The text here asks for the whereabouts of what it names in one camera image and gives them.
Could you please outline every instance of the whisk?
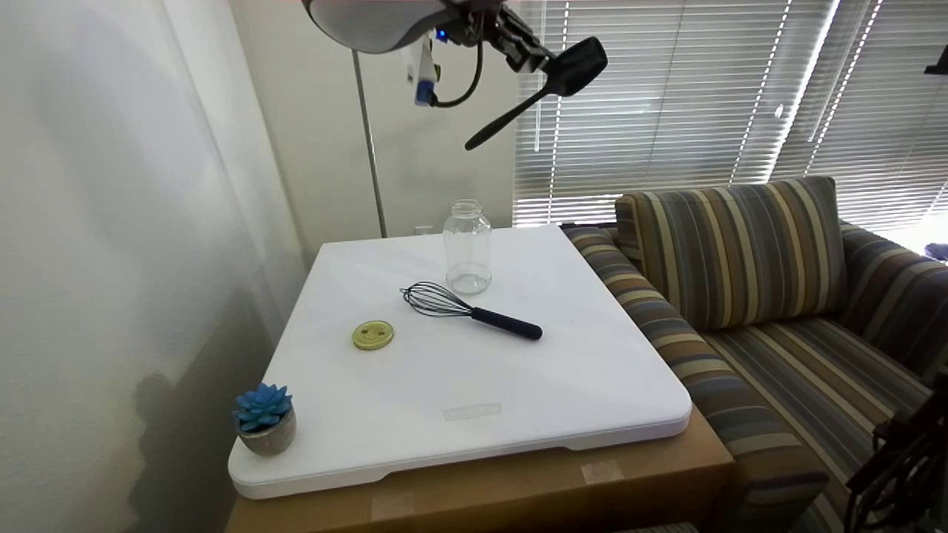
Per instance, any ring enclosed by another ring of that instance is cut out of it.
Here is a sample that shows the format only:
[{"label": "whisk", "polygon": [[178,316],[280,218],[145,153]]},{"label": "whisk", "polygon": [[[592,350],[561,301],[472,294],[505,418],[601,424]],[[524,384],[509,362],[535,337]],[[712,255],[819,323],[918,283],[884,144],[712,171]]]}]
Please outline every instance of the whisk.
[{"label": "whisk", "polygon": [[486,307],[475,307],[466,298],[453,297],[449,286],[432,280],[419,280],[413,286],[404,286],[404,298],[428,316],[472,316],[481,323],[490,323],[495,329],[539,340],[542,329],[515,316],[505,316]]}]

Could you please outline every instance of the clear glass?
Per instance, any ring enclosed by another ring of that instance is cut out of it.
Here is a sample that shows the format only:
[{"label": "clear glass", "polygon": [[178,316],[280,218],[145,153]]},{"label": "clear glass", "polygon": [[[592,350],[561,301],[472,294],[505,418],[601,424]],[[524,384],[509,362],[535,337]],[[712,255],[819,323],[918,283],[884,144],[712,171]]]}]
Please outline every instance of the clear glass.
[{"label": "clear glass", "polygon": [[461,197],[446,221],[446,283],[475,297],[493,283],[493,226],[475,197]]}]

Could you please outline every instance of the window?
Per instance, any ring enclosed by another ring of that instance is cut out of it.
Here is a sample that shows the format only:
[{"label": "window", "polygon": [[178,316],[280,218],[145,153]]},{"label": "window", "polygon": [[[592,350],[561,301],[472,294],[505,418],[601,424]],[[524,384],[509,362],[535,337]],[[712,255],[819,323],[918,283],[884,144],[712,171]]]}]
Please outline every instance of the window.
[{"label": "window", "polygon": [[598,35],[612,69],[521,118],[515,226],[615,218],[623,189],[795,175],[837,175],[843,217],[878,230],[946,217],[946,76],[923,70],[948,2],[889,2],[524,0],[552,51]]},{"label": "window", "polygon": [[948,240],[946,0],[844,2],[773,177],[834,175],[843,217],[914,249]]}]

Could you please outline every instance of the sofa backrest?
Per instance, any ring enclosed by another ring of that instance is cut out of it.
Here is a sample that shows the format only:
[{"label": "sofa backrest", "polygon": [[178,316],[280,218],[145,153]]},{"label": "sofa backrest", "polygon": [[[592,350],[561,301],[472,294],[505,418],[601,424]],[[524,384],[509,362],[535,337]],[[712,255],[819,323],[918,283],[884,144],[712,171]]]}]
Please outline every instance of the sofa backrest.
[{"label": "sofa backrest", "polygon": [[844,226],[850,301],[843,323],[935,384],[948,371],[948,266]]},{"label": "sofa backrest", "polygon": [[618,200],[621,245],[698,329],[837,310],[844,249],[837,181],[653,189]]}]

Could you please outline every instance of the striped couch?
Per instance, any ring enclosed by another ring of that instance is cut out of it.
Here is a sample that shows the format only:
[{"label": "striped couch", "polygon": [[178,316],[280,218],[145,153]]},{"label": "striped couch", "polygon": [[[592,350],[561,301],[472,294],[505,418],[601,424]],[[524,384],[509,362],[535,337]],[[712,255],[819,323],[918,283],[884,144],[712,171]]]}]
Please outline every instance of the striped couch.
[{"label": "striped couch", "polygon": [[843,529],[875,425],[948,363],[948,269],[838,221],[834,177],[628,193],[563,230],[738,462],[712,529]]}]

